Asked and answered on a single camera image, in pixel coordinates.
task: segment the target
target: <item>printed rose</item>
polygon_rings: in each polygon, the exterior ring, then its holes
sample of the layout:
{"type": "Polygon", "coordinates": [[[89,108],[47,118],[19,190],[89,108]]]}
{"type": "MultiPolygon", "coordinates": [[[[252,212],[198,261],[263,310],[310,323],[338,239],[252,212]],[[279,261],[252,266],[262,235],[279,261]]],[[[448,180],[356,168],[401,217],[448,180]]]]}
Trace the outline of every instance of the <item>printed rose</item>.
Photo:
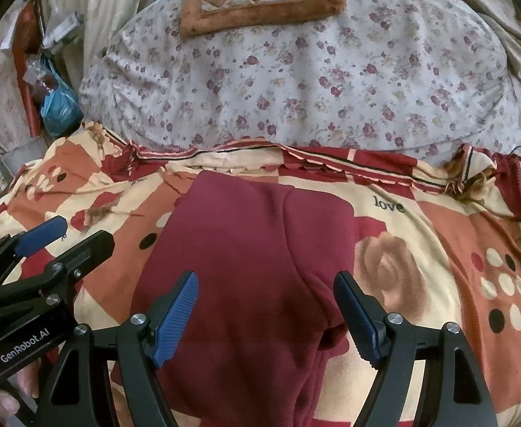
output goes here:
{"type": "Polygon", "coordinates": [[[425,282],[407,243],[387,231],[357,243],[354,279],[387,312],[400,313],[412,323],[427,308],[425,282]]]}

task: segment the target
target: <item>folded maroon garment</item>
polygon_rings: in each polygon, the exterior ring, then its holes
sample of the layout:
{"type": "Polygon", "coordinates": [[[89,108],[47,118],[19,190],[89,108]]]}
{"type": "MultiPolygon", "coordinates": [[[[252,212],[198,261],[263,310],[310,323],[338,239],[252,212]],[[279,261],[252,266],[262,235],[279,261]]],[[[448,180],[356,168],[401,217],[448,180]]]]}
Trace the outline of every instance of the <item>folded maroon garment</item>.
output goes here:
{"type": "Polygon", "coordinates": [[[220,427],[309,426],[325,365],[348,349],[332,293],[353,270],[353,209],[334,195],[202,172],[146,263],[131,312],[182,271],[199,298],[158,371],[172,409],[220,427]]]}

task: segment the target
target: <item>blue plastic bag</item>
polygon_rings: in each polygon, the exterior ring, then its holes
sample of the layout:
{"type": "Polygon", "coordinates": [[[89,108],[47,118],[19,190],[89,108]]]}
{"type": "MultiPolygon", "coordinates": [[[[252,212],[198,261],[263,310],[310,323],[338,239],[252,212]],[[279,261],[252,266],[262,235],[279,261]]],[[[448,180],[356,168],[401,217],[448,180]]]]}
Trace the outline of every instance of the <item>blue plastic bag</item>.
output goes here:
{"type": "Polygon", "coordinates": [[[63,82],[51,61],[42,57],[41,62],[51,71],[59,88],[45,97],[40,113],[49,135],[59,138],[76,127],[82,120],[83,114],[79,108],[77,94],[63,82]]]}

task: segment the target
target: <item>brown fur trim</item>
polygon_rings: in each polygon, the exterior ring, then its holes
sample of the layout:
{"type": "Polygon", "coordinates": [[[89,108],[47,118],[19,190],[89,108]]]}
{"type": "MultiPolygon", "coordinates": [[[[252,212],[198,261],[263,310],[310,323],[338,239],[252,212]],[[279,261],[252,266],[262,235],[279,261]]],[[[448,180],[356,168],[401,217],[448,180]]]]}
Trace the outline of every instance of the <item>brown fur trim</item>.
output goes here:
{"type": "Polygon", "coordinates": [[[335,16],[345,9],[345,0],[295,0],[258,3],[215,11],[202,11],[202,0],[183,0],[182,38],[251,25],[296,24],[335,16]]]}

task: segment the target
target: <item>silver screw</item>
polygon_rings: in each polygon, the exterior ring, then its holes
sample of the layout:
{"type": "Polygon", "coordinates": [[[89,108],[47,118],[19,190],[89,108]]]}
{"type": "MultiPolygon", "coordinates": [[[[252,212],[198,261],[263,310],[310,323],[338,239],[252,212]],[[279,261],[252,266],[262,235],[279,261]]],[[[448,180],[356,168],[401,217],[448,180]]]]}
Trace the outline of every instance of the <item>silver screw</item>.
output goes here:
{"type": "Polygon", "coordinates": [[[132,318],[130,318],[130,322],[134,325],[142,325],[146,321],[146,315],[142,313],[135,314],[132,318]]]}
{"type": "Polygon", "coordinates": [[[399,313],[389,313],[387,320],[393,325],[400,325],[403,322],[403,316],[399,315],[399,313]]]}
{"type": "Polygon", "coordinates": [[[83,335],[89,330],[86,325],[78,325],[75,329],[73,329],[74,335],[83,335]]]}
{"type": "Polygon", "coordinates": [[[449,323],[446,323],[446,330],[448,332],[452,332],[452,333],[459,333],[461,331],[461,327],[459,325],[457,325],[456,323],[449,322],[449,323]]]}
{"type": "Polygon", "coordinates": [[[47,297],[47,305],[56,305],[59,303],[59,296],[57,294],[51,294],[47,297]]]}

